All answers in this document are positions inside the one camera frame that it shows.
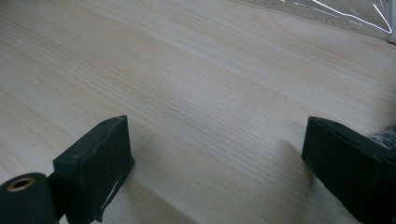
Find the wood grain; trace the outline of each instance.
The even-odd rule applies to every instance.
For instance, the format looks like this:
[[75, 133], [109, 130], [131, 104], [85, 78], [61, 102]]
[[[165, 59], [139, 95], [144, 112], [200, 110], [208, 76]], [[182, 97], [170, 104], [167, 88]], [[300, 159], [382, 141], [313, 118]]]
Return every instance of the wood grain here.
[[357, 223], [305, 167], [308, 116], [395, 119], [396, 46], [228, 0], [0, 2], [0, 182], [129, 117], [104, 223]]

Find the table surface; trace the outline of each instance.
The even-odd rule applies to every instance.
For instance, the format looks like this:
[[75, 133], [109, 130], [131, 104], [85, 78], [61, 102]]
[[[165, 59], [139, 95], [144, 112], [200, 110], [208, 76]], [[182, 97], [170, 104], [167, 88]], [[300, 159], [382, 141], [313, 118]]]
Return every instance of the table surface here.
[[395, 73], [395, 45], [241, 1], [1, 1], [0, 182], [127, 115], [104, 223], [357, 223], [304, 165], [306, 122], [381, 130]]

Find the screw hole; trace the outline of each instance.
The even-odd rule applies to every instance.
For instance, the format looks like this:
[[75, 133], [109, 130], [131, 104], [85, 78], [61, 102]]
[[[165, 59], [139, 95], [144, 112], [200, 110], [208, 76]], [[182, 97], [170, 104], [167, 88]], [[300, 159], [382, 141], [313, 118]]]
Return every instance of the screw hole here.
[[12, 184], [8, 185], [7, 190], [10, 192], [16, 192], [23, 189], [27, 189], [35, 183], [35, 179], [32, 177], [25, 177], [14, 181]]

